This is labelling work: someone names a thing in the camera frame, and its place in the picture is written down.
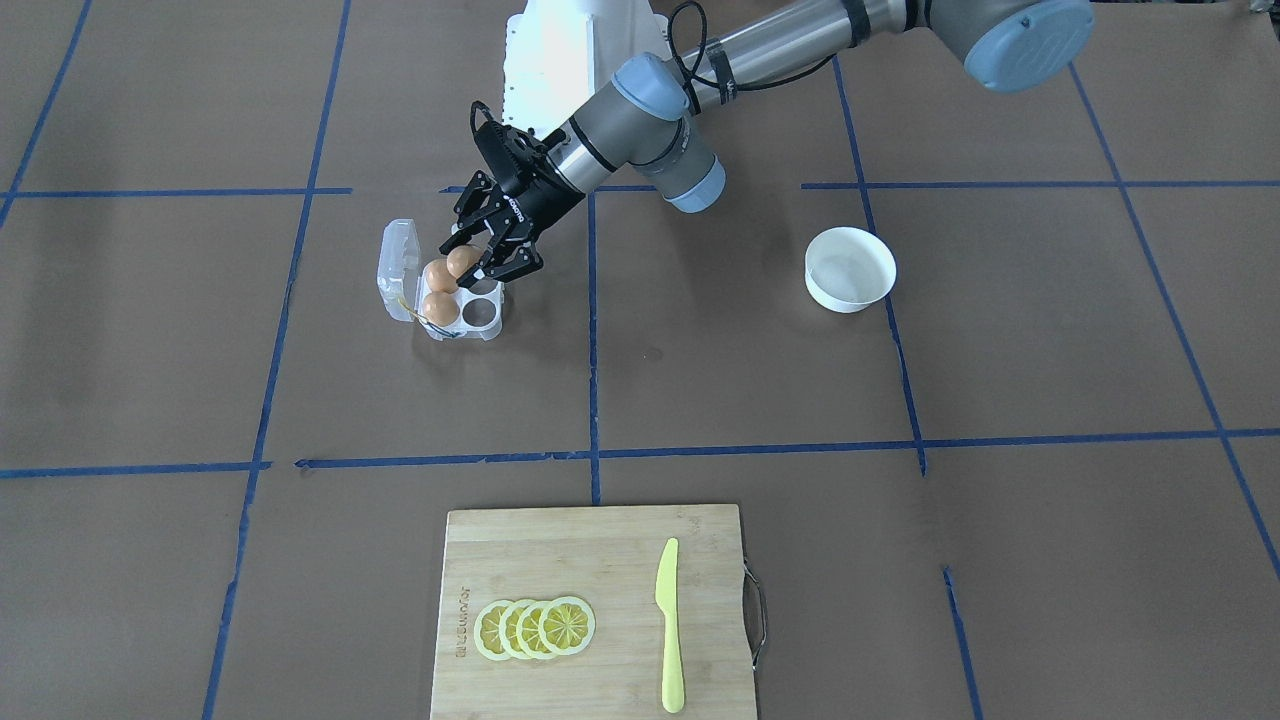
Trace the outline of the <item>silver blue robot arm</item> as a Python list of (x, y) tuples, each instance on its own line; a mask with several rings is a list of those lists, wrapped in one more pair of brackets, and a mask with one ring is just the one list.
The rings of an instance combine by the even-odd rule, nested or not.
[(876, 35), (929, 29), (978, 85), (1015, 94), (1066, 67), (1093, 26), (1087, 1), (795, 1), (724, 37), (704, 35), (692, 51), (623, 60), (545, 135), (475, 101), (471, 133), (485, 167), (463, 187), (438, 252), (489, 234), (460, 273), (465, 288), (538, 272), (540, 234), (623, 167), (680, 211), (704, 211), (726, 170), (696, 117), (803, 79)]

